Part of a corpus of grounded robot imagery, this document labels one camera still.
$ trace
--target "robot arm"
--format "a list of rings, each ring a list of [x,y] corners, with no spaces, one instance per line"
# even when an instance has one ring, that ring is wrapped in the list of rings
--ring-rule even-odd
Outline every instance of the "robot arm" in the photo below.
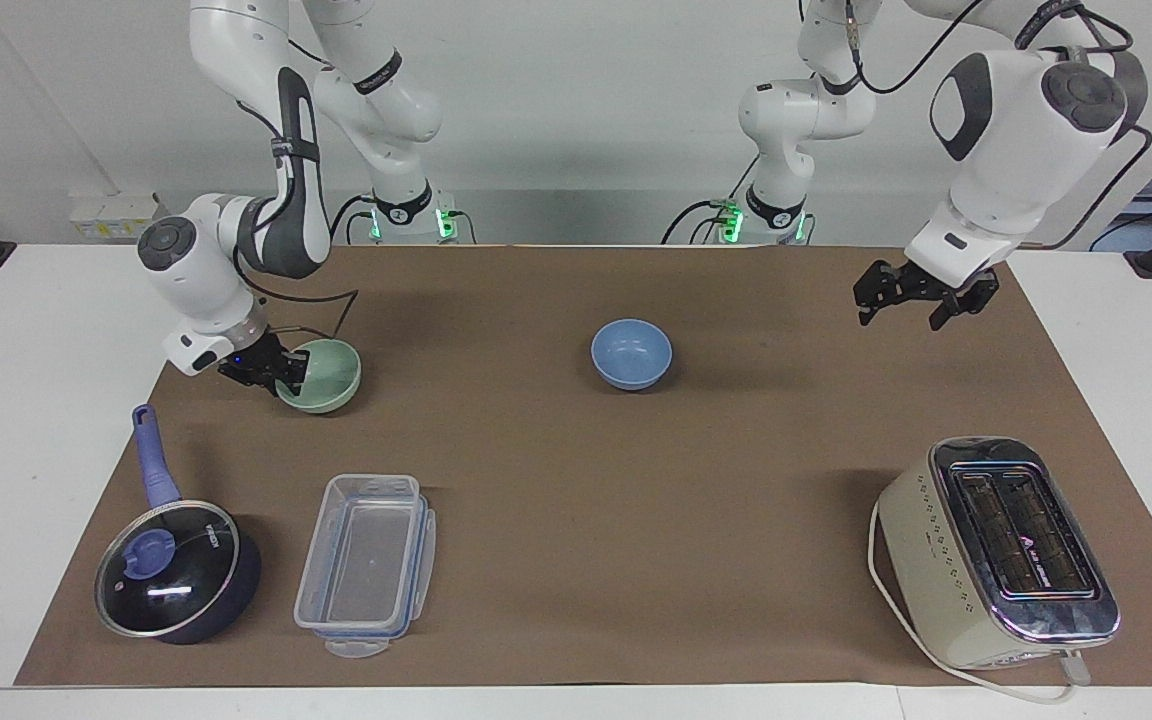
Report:
[[[943,0],[908,1],[924,14],[947,13]],[[960,170],[905,247],[909,263],[874,263],[852,288],[861,324],[909,300],[940,302],[933,331],[979,313],[998,288],[992,266],[1134,127],[1146,100],[1139,61],[1124,51],[1089,55],[1098,45],[1091,29],[1061,15],[1081,5],[1051,1],[1025,17],[1023,3],[996,0],[968,15],[1014,38],[1016,50],[969,55],[938,89],[932,127]],[[1038,44],[1044,50],[1029,50]]]
[[[433,138],[438,104],[396,77],[402,58],[364,18],[371,1],[305,0],[326,54],[317,91],[329,115],[367,159],[378,205],[410,232],[442,230],[434,192],[411,143]],[[182,215],[150,225],[138,252],[151,282],[184,319],[164,341],[172,363],[195,376],[218,364],[248,386],[291,392],[306,356],[288,353],[270,332],[264,306],[238,278],[252,268],[305,278],[328,258],[314,99],[291,68],[287,0],[192,0],[189,46],[198,68],[273,135],[278,195],[198,197]],[[438,227],[425,228],[431,218]]]
[[[430,184],[416,146],[442,127],[438,100],[403,73],[403,56],[367,17],[376,0],[305,0],[335,63],[314,79],[314,99],[364,159],[376,197],[376,234],[442,242],[449,197]]]
[[[904,268],[877,264],[856,283],[861,321],[909,300],[941,301],[933,327],[979,313],[996,290],[988,273],[1069,194],[1144,104],[1139,61],[1098,53],[1081,0],[905,0],[932,18],[992,29],[1015,50],[968,56],[938,90],[937,136],[958,176],[905,250]],[[813,0],[799,54],[814,76],[751,88],[741,127],[759,149],[742,197],[742,236],[787,242],[801,222],[814,164],[803,141],[863,132],[874,94],[861,77],[861,45],[882,0]],[[1043,47],[1043,50],[1030,50]]]
[[[270,129],[278,195],[204,195],[184,214],[150,225],[137,245],[151,282],[184,316],[162,342],[168,359],[189,376],[220,363],[225,376],[271,393],[275,381],[296,392],[306,357],[270,332],[260,302],[238,279],[238,257],[262,272],[303,278],[329,250],[314,103],[289,63],[288,20],[287,0],[192,0],[195,61]]]

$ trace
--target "bowl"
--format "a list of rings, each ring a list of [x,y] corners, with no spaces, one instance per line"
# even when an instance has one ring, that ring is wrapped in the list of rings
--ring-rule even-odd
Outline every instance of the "bowl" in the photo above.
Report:
[[[321,415],[340,409],[358,391],[362,381],[362,361],[358,351],[343,340],[316,340],[297,347],[296,351],[308,351],[310,364],[305,370],[305,381],[301,394],[293,395],[291,388],[275,382],[278,396],[303,414]]]
[[[594,369],[614,388],[636,392],[654,386],[673,361],[669,339],[652,323],[614,320],[594,334]]]

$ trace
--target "clear plastic container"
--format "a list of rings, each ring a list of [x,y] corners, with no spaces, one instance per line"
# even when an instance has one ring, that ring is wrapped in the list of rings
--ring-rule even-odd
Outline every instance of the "clear plastic container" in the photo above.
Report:
[[[323,495],[296,593],[296,624],[333,655],[370,657],[420,617],[435,518],[407,475],[339,475]]]

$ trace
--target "blue pan handle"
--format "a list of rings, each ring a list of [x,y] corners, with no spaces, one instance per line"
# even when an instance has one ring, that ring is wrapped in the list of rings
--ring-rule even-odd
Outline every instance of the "blue pan handle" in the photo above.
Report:
[[[141,482],[145,483],[145,498],[150,507],[180,500],[180,491],[168,471],[168,462],[162,456],[162,438],[159,437],[159,418],[151,406],[132,410],[132,437],[136,438],[136,456],[141,460]]]

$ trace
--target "white toaster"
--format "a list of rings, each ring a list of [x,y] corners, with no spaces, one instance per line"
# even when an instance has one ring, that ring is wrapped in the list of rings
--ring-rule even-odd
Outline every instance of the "white toaster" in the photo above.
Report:
[[[961,670],[1111,642],[1120,615],[1037,452],[946,439],[878,500],[893,569],[927,651]]]

